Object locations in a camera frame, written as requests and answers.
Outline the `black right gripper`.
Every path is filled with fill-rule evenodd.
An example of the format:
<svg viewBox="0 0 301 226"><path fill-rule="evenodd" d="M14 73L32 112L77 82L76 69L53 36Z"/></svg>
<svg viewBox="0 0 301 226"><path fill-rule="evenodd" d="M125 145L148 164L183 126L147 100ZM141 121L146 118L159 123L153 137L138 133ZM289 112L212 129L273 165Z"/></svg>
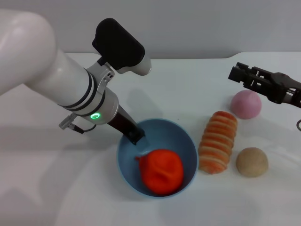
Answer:
<svg viewBox="0 0 301 226"><path fill-rule="evenodd" d="M228 79L242 82L244 88L266 96L273 103L301 106L301 82L286 74L272 73L258 67L249 68L248 65L237 62Z"/></svg>

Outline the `pink round bun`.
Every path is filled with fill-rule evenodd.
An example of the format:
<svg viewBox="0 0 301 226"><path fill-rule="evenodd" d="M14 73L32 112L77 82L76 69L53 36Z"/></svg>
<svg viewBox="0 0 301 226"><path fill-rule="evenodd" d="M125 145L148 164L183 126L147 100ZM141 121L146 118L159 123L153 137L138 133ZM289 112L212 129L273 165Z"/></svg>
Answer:
<svg viewBox="0 0 301 226"><path fill-rule="evenodd" d="M238 92L231 100L230 110L241 119L252 119L261 112L262 103L257 93L251 90Z"/></svg>

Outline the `orange fruit with stem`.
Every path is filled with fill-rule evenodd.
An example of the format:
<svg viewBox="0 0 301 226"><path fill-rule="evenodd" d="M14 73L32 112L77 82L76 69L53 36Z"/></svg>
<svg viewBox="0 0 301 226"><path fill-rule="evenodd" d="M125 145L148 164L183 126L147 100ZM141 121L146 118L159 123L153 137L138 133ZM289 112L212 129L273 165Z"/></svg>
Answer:
<svg viewBox="0 0 301 226"><path fill-rule="evenodd" d="M184 167L179 155L169 149L156 149L135 158L142 182L157 195L169 195L183 183Z"/></svg>

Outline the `tan round bun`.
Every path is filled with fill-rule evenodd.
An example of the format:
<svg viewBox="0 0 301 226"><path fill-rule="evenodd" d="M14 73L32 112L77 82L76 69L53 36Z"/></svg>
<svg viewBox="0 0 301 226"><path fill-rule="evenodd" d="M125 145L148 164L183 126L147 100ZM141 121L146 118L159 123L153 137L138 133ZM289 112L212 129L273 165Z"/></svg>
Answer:
<svg viewBox="0 0 301 226"><path fill-rule="evenodd" d="M237 155L236 168L244 177L259 177L269 169L267 155L263 150L256 147L245 148Z"/></svg>

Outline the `blue bowl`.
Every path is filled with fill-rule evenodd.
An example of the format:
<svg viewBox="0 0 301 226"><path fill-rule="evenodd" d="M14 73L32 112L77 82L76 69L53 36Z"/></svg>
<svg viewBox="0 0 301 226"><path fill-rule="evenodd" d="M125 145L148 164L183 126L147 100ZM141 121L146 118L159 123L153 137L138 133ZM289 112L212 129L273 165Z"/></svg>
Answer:
<svg viewBox="0 0 301 226"><path fill-rule="evenodd" d="M184 191L193 181L198 170L196 145L186 130L166 119L146 119L137 123L145 132L136 145L122 136L117 148L116 162L121 177L137 193L146 197L163 199ZM169 194L156 194L143 183L139 163L136 159L156 149L174 151L183 163L183 182L177 190Z"/></svg>

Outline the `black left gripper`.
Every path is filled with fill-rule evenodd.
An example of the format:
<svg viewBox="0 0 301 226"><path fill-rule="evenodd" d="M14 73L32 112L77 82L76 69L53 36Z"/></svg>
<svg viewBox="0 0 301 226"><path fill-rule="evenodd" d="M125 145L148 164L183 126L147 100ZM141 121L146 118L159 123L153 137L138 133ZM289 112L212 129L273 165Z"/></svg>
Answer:
<svg viewBox="0 0 301 226"><path fill-rule="evenodd" d="M120 131L133 145L137 145L137 142L145 136L144 130L138 127L137 123L120 105L108 125Z"/></svg>

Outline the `orange striped bread roll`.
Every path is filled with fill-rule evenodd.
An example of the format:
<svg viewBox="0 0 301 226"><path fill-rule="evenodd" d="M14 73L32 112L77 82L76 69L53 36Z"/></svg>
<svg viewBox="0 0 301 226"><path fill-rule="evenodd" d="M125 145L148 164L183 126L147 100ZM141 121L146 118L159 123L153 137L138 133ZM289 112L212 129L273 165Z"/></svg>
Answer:
<svg viewBox="0 0 301 226"><path fill-rule="evenodd" d="M198 146L198 169L213 175L228 168L238 128L236 117L228 112L215 112L209 119Z"/></svg>

